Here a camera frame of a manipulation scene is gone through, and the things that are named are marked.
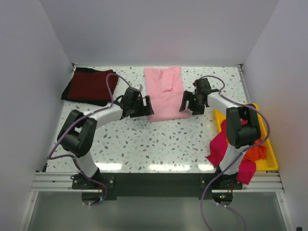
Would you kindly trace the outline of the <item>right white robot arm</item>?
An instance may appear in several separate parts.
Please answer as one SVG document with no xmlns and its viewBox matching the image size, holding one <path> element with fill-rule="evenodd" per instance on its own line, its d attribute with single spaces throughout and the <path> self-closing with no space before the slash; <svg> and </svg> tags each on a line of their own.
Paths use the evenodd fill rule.
<svg viewBox="0 0 308 231">
<path fill-rule="evenodd" d="M 231 184 L 230 175 L 238 173 L 245 153 L 261 137 L 258 110 L 251 104 L 241 104 L 224 96 L 225 83 L 220 89 L 211 88 L 209 78 L 221 80 L 215 76 L 197 79 L 193 83 L 193 92 L 183 92 L 179 111 L 189 109 L 193 115 L 202 115 L 206 107 L 212 107 L 225 115 L 228 147 L 219 164 L 222 173 L 214 177 L 214 183 L 218 188 L 226 189 Z"/>
</svg>

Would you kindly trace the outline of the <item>pink t shirt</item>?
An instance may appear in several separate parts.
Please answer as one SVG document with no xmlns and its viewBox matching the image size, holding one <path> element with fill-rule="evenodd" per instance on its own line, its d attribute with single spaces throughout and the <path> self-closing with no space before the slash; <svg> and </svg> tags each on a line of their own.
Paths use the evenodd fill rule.
<svg viewBox="0 0 308 231">
<path fill-rule="evenodd" d="M 150 96 L 154 111 L 151 122 L 191 117 L 188 110 L 179 111 L 184 87 L 179 66 L 168 68 L 144 68 L 146 92 Z"/>
</svg>

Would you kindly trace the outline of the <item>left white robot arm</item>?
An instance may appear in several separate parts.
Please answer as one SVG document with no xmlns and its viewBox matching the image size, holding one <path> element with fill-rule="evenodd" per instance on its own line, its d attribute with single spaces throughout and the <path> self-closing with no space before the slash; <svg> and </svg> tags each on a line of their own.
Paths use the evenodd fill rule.
<svg viewBox="0 0 308 231">
<path fill-rule="evenodd" d="M 81 175 L 83 184 L 89 189 L 100 183 L 100 171 L 90 153 L 94 135 L 98 128 L 126 117 L 142 117 L 154 114 L 150 96 L 142 96 L 141 92 L 128 87 L 115 101 L 105 107 L 91 112 L 73 110 L 62 126 L 55 146 L 61 145 L 69 152 L 65 156 L 73 159 Z"/>
</svg>

